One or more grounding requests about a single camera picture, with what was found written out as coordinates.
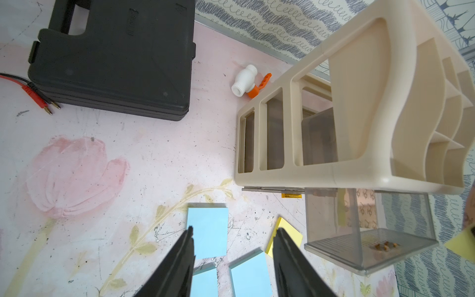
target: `red cable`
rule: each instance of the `red cable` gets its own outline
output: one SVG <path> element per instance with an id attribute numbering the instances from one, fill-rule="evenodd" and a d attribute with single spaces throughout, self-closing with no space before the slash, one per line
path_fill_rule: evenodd
<path id="1" fill-rule="evenodd" d="M 27 92 L 28 96 L 30 96 L 31 99 L 33 99 L 33 101 L 38 104 L 39 107 L 43 108 L 47 113 L 51 114 L 51 111 L 48 109 L 48 104 L 40 96 L 38 96 L 38 94 L 36 94 L 35 91 L 33 91 L 29 86 L 24 85 L 11 77 L 5 77 L 3 75 L 0 75 L 0 77 L 19 84 L 21 88 L 25 92 Z"/>
<path id="2" fill-rule="evenodd" d="M 3 75 L 0 75 L 0 77 L 1 77 L 1 78 L 4 78 L 4 79 L 8 79 L 9 81 L 12 81 L 12 82 L 14 82 L 14 83 L 16 83 L 16 84 L 19 84 L 19 85 L 22 86 L 22 87 L 24 86 L 24 84 L 22 84 L 21 82 L 19 82 L 19 81 L 13 79 L 13 78 L 11 78 L 11 77 L 4 77 Z"/>

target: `black cable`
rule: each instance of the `black cable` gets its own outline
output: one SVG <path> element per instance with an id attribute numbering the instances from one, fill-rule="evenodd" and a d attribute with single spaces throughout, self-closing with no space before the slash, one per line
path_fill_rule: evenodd
<path id="1" fill-rule="evenodd" d="M 33 92 L 35 92 L 38 96 L 40 96 L 41 99 L 46 101 L 46 103 L 52 104 L 52 105 L 54 105 L 54 107 L 56 107 L 58 109 L 61 109 L 61 107 L 58 105 L 58 103 L 56 103 L 55 101 L 51 100 L 48 96 L 43 94 L 43 92 L 41 92 L 40 89 L 38 89 L 38 87 L 32 81 L 29 81 L 26 78 L 22 78 L 22 77 L 19 77 L 17 75 L 13 75 L 13 74 L 9 74 L 9 73 L 0 72 L 0 75 L 3 75 L 5 77 L 14 78 L 16 80 L 21 80 L 21 81 L 27 83 L 27 86 L 29 86 L 30 89 L 33 90 Z"/>
<path id="2" fill-rule="evenodd" d="M 11 77 L 11 78 L 14 78 L 14 79 L 18 79 L 18 80 L 24 81 L 24 82 L 26 82 L 26 83 L 30 83 L 30 81 L 27 80 L 26 78 L 22 78 L 22 77 L 13 75 L 13 74 L 8 74 L 8 73 L 0 72 L 0 75 L 3 75 L 3 76 L 5 76 L 5 77 Z"/>

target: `sticky note pad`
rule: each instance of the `sticky note pad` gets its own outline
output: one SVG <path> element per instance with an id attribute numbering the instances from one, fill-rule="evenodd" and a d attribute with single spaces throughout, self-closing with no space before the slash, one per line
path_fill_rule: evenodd
<path id="1" fill-rule="evenodd" d="M 218 297 L 218 274 L 215 267 L 193 274 L 190 297 Z"/>
<path id="2" fill-rule="evenodd" d="M 289 234 L 290 238 L 295 242 L 295 244 L 300 247 L 304 236 L 297 231 L 291 224 L 289 224 L 286 220 L 279 217 L 277 219 L 277 224 L 275 224 L 274 231 L 272 232 L 272 236 L 270 237 L 269 243 L 267 245 L 266 254 L 269 255 L 271 258 L 274 257 L 274 253 L 272 249 L 274 248 L 274 237 L 276 236 L 277 229 L 284 228 L 285 231 Z"/>
<path id="3" fill-rule="evenodd" d="M 475 263 L 475 237 L 471 231 L 472 228 L 475 228 L 475 223 L 463 229 L 462 233 L 447 241 L 444 246 Z"/>
<path id="4" fill-rule="evenodd" d="M 234 297 L 270 297 L 266 255 L 260 250 L 229 267 Z"/>
<path id="5" fill-rule="evenodd" d="M 196 260 L 226 255 L 227 208 L 188 208 L 187 225 L 193 227 Z"/>

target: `painted leaf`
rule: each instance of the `painted leaf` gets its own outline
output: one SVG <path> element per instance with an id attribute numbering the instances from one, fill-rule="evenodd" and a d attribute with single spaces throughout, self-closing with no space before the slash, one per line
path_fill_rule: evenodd
<path id="1" fill-rule="evenodd" d="M 132 231 L 130 231 L 129 239 L 130 239 L 130 244 L 135 244 L 137 242 L 137 239 L 139 238 L 139 227 L 135 225 L 132 228 Z"/>
<path id="2" fill-rule="evenodd" d="M 213 198 L 211 198 L 211 196 L 208 194 L 205 194 L 205 200 L 207 203 L 214 203 Z"/>
<path id="3" fill-rule="evenodd" d="M 135 248 L 139 254 L 150 255 L 157 250 L 157 247 L 152 242 L 146 242 Z"/>
<path id="4" fill-rule="evenodd" d="M 109 286 L 112 289 L 118 289 L 118 288 L 124 287 L 125 285 L 127 285 L 127 283 L 125 282 L 123 278 L 115 278 L 111 280 L 111 282 L 109 283 Z"/>
<path id="5" fill-rule="evenodd" d="M 227 187 L 233 181 L 232 178 L 227 178 L 219 185 L 220 187 Z"/>
<path id="6" fill-rule="evenodd" d="M 157 207 L 157 213 L 155 214 L 155 220 L 158 220 L 165 213 L 165 206 L 159 205 Z"/>
<path id="7" fill-rule="evenodd" d="M 183 213 L 187 213 L 187 211 L 188 211 L 188 204 L 186 203 L 186 204 L 184 204 L 184 205 L 178 207 L 176 210 L 178 210 L 178 211 L 180 211 L 180 212 L 183 212 Z"/>
<path id="8" fill-rule="evenodd" d="M 192 190 L 193 190 L 193 185 L 191 184 L 188 187 L 186 187 L 185 195 L 190 194 Z"/>
<path id="9" fill-rule="evenodd" d="M 363 296 L 367 296 L 371 293 L 371 284 L 365 286 L 362 282 L 360 282 L 360 292 Z"/>
<path id="10" fill-rule="evenodd" d="M 231 191 L 224 191 L 224 193 L 226 194 L 226 196 L 228 198 L 231 198 L 232 200 L 234 200 L 234 196 L 233 196 L 233 193 Z"/>

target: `table surface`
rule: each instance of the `table surface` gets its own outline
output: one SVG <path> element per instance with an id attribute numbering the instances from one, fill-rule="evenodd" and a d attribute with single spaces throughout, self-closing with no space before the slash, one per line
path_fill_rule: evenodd
<path id="1" fill-rule="evenodd" d="M 31 43 L 53 5 L 39 2 L 0 4 L 2 72 L 26 77 Z M 0 79 L 0 294 L 10 285 L 18 296 L 133 296 L 184 231 L 187 203 L 229 208 L 227 255 L 195 262 L 217 267 L 221 297 L 232 296 L 229 263 L 265 249 L 279 216 L 306 242 L 304 199 L 242 192 L 232 181 L 236 114 L 248 101 L 231 93 L 234 77 L 253 64 L 256 80 L 271 72 L 272 83 L 290 65 L 198 23 L 194 42 L 190 111 L 179 122 L 73 105 L 50 116 Z M 62 153 L 54 150 L 59 145 Z M 85 192 L 81 186 L 110 160 L 117 174 L 101 190 L 107 193 Z M 82 173 L 67 172 L 74 164 Z M 71 182 L 78 174 L 82 184 Z M 338 296 L 399 295 L 392 266 L 361 277 L 300 248 Z"/>

